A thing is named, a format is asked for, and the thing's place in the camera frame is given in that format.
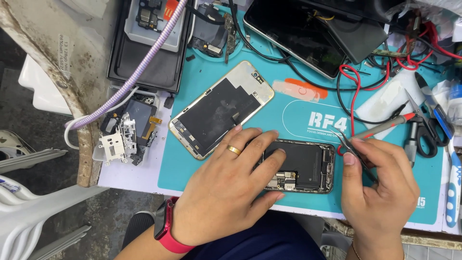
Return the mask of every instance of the fingernail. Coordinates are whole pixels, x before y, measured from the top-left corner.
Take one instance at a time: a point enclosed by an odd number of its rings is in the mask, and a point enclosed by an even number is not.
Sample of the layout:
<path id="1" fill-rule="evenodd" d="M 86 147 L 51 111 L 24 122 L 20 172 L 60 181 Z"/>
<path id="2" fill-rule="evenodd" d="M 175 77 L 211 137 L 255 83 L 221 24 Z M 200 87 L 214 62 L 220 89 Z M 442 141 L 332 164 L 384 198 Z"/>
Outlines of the fingernail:
<path id="1" fill-rule="evenodd" d="M 356 162 L 356 157 L 352 153 L 346 152 L 343 155 L 343 164 L 344 165 L 347 165 L 347 166 L 354 165 L 355 162 Z"/>
<path id="2" fill-rule="evenodd" d="M 285 196 L 286 196 L 286 195 L 285 195 L 284 193 L 281 193 L 281 194 L 278 196 L 278 198 L 276 199 L 276 201 L 281 200 L 281 199 L 282 199 L 283 197 L 285 197 Z"/>

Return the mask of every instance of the smartphone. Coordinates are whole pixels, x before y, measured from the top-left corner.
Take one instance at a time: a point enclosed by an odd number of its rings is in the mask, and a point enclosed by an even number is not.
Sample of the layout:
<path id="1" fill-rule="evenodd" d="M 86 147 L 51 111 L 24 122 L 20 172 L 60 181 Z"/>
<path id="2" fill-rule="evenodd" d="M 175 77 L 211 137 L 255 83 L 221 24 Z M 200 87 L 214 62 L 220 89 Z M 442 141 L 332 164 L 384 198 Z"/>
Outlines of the smartphone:
<path id="1" fill-rule="evenodd" d="M 297 2 L 254 0 L 244 24 L 326 78 L 337 77 L 346 59 L 327 26 Z"/>
<path id="2" fill-rule="evenodd" d="M 176 115 L 170 131 L 198 159 L 209 156 L 225 134 L 246 123 L 274 97 L 274 91 L 243 61 Z"/>
<path id="3" fill-rule="evenodd" d="M 277 139 L 263 152 L 255 167 L 278 148 L 284 149 L 286 160 L 265 190 L 318 194 L 332 191 L 335 148 L 331 144 Z"/>

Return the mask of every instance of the red watch strap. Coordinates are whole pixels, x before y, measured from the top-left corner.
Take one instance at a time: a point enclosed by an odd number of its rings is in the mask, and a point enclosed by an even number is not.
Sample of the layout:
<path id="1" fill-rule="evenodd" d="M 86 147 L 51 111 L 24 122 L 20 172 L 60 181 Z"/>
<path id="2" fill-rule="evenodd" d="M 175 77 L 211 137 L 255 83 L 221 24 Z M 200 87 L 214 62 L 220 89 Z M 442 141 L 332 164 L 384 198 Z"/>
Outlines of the red watch strap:
<path id="1" fill-rule="evenodd" d="M 176 241 L 170 232 L 170 227 L 168 227 L 167 233 L 159 240 L 159 242 L 164 246 L 165 249 L 169 250 L 172 253 L 184 254 L 193 250 L 192 246 L 186 246 Z"/>

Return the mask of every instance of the scissors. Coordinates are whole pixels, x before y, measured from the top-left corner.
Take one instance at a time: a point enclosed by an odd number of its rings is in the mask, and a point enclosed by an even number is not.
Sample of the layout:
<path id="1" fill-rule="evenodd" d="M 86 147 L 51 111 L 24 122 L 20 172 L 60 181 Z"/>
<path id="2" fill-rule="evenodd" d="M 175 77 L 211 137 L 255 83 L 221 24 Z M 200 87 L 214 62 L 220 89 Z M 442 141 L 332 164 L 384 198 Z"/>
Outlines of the scissors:
<path id="1" fill-rule="evenodd" d="M 417 152 L 425 158 L 433 158 L 438 153 L 438 146 L 445 147 L 449 144 L 449 138 L 444 135 L 444 139 L 441 140 L 437 133 L 437 127 L 441 128 L 438 120 L 434 118 L 428 118 L 419 106 L 414 102 L 409 92 L 406 90 L 407 97 L 411 102 L 412 109 L 414 109 L 415 117 L 410 119 L 409 122 L 417 123 L 416 141 L 417 141 Z M 427 144 L 429 151 L 426 153 L 422 148 L 420 139 L 423 138 Z"/>
<path id="2" fill-rule="evenodd" d="M 340 139 L 340 142 L 341 142 L 343 148 L 345 148 L 347 152 L 350 152 L 350 153 L 354 154 L 356 157 L 358 157 L 359 162 L 361 163 L 361 166 L 363 167 L 363 172 L 366 173 L 367 177 L 372 182 L 374 182 L 375 184 L 378 184 L 377 178 L 372 174 L 371 169 L 369 169 L 367 167 L 366 163 L 364 162 L 363 158 L 361 158 L 361 155 L 358 153 L 358 151 L 353 147 L 353 145 L 350 143 L 350 141 L 348 141 L 348 138 L 346 137 L 346 135 L 342 131 L 340 131 L 338 128 L 335 128 L 335 129 L 337 129 L 337 131 L 339 131 L 342 134 L 342 136 L 340 136 L 339 134 L 335 133 L 332 130 L 331 130 L 331 132 L 333 132 L 334 135 L 336 135 Z"/>

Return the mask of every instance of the plastic chair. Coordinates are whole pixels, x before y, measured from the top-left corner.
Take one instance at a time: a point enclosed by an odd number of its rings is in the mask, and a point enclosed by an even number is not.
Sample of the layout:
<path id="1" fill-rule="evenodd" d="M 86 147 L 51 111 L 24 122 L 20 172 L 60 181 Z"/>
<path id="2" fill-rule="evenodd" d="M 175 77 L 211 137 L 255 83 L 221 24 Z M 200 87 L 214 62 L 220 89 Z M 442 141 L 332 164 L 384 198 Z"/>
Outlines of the plastic chair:
<path id="1" fill-rule="evenodd" d="M 49 217 L 107 189 L 74 185 L 37 196 L 20 183 L 0 175 L 0 260 L 28 259 Z"/>

